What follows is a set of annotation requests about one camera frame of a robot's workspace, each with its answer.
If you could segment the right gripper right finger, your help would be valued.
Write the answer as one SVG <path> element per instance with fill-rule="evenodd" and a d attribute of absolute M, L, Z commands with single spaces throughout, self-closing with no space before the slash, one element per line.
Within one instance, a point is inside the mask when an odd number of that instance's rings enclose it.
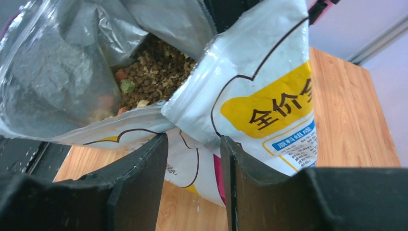
<path fill-rule="evenodd" d="M 307 167 L 282 174 L 221 137 L 231 231 L 405 231 L 405 168 Z"/>

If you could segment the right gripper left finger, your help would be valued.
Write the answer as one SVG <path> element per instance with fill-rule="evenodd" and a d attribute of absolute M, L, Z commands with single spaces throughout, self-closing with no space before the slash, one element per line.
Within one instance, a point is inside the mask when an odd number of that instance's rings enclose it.
<path fill-rule="evenodd" d="M 153 231 L 164 183 L 168 138 L 77 180 L 49 182 L 23 173 L 0 177 L 3 231 Z"/>

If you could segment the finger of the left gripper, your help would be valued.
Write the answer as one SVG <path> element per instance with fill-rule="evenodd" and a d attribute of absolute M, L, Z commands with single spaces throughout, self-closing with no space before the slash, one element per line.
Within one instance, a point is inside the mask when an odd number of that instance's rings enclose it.
<path fill-rule="evenodd" d="M 222 33 L 259 2 L 261 0 L 204 0 L 204 5 L 212 17 L 216 32 Z"/>

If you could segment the pet food bag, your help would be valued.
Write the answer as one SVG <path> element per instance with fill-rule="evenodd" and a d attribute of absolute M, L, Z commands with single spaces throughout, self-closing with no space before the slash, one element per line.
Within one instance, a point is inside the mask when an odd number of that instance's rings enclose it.
<path fill-rule="evenodd" d="M 303 0 L 263 0 L 220 34 L 200 0 L 0 12 L 2 136 L 131 152 L 164 132 L 165 179 L 218 205 L 223 135 L 284 175 L 316 163 Z"/>

